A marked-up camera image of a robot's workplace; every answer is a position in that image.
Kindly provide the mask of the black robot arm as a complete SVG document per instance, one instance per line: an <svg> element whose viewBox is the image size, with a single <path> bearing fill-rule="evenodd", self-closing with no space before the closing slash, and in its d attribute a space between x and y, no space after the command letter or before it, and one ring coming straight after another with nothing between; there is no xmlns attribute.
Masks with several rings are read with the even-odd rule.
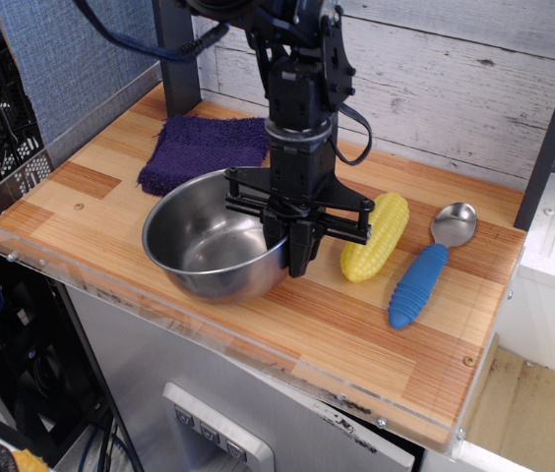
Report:
<svg viewBox="0 0 555 472"><path fill-rule="evenodd" d="M269 116L266 167L231 167L229 208L256 215L269 247L288 244L291 277L305 274L326 235L364 244L372 200L336 175L345 161L338 116L367 120L346 105L354 68L342 40L343 9L336 1L183 1L181 7L245 31L254 50Z"/></svg>

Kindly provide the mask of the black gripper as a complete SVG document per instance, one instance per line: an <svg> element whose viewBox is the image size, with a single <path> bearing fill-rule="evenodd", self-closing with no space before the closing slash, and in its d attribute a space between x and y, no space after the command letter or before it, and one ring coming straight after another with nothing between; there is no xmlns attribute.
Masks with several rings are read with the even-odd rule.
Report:
<svg viewBox="0 0 555 472"><path fill-rule="evenodd" d="M336 125L304 131L267 122L270 164L225 170L226 207L260 218L268 249L289 240L289 275L298 278L324 236L364 244L370 237L372 200L336 175Z"/></svg>

